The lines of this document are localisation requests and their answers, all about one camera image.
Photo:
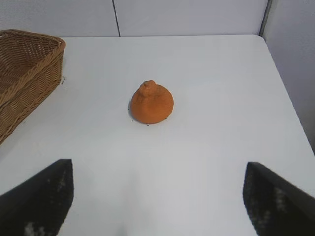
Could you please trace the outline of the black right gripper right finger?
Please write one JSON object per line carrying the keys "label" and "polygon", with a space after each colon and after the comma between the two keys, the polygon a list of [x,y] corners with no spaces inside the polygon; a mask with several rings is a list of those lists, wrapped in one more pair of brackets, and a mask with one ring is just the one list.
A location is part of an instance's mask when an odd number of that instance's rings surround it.
{"label": "black right gripper right finger", "polygon": [[315,199],[258,162],[246,166],[243,202],[259,236],[313,236]]}

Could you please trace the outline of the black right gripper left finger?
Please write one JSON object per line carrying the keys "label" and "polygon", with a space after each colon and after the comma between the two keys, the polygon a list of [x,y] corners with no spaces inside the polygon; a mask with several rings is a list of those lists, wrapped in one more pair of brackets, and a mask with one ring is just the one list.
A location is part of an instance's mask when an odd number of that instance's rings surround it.
{"label": "black right gripper left finger", "polygon": [[74,199],[71,159],[60,159],[0,197],[2,236],[56,236]]}

